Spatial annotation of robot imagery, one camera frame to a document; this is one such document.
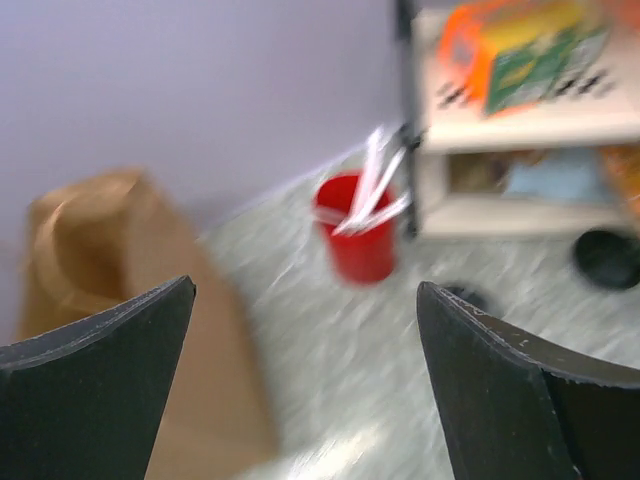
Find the green label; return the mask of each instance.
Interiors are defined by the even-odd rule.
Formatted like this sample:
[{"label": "green label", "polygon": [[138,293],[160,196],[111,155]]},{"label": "green label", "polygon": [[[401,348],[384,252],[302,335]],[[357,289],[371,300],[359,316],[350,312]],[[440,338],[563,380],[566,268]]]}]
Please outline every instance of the green label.
[{"label": "green label", "polygon": [[493,64],[485,113],[534,103],[546,95],[567,62],[573,29],[499,54]]}]

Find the shelving unit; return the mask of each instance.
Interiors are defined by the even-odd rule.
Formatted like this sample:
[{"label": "shelving unit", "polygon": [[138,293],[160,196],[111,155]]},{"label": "shelving unit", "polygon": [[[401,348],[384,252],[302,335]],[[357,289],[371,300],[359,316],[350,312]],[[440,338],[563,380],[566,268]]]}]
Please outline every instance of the shelving unit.
[{"label": "shelving unit", "polygon": [[[501,235],[542,232],[541,225],[577,233],[596,225],[627,224],[615,206],[452,198],[446,191],[446,155],[640,140],[640,37],[614,31],[600,59],[580,79],[563,79],[555,95],[534,108],[484,119],[435,59],[449,11],[419,9],[414,0],[396,0],[396,6],[406,118],[401,134],[414,200],[410,235],[472,235],[481,212],[487,217],[485,235],[493,229]],[[486,212],[494,212],[492,218]]]}]

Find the light blue package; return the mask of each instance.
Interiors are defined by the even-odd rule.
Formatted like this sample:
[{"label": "light blue package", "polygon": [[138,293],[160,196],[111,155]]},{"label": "light blue package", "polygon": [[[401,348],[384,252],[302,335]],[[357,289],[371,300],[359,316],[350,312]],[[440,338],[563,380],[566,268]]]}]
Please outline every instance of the light blue package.
[{"label": "light blue package", "polygon": [[504,195],[573,203],[615,203],[600,169],[599,154],[591,148],[555,150],[537,165],[514,165]]}]

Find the black shelf post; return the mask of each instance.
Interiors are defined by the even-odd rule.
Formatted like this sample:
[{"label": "black shelf post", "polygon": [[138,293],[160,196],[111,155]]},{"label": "black shelf post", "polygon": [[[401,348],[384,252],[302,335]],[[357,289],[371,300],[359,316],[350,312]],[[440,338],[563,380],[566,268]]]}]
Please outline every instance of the black shelf post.
[{"label": "black shelf post", "polygon": [[407,183],[411,194],[411,204],[407,209],[408,225],[407,234],[415,238],[419,230],[417,215],[417,189],[416,189],[416,150],[420,146],[422,133],[418,121],[420,108],[417,101],[416,73],[414,71],[413,34],[411,22],[416,17],[417,9],[415,0],[395,0],[396,7],[396,37],[400,45],[400,89],[402,99],[402,114],[404,124],[399,135],[402,145],[406,148],[405,168],[407,171]]}]

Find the red bucket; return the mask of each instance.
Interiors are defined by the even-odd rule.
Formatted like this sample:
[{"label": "red bucket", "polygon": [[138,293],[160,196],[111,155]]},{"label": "red bucket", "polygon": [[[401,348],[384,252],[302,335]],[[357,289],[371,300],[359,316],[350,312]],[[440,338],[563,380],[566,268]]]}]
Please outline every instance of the red bucket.
[{"label": "red bucket", "polygon": [[[326,207],[345,214],[351,209],[360,173],[345,173],[327,180],[318,190],[315,207]],[[387,189],[374,212],[393,201]],[[349,235],[332,235],[334,225],[318,222],[327,241],[334,269],[348,282],[368,285],[387,278],[395,266],[394,222],[388,220],[371,230]]]}]

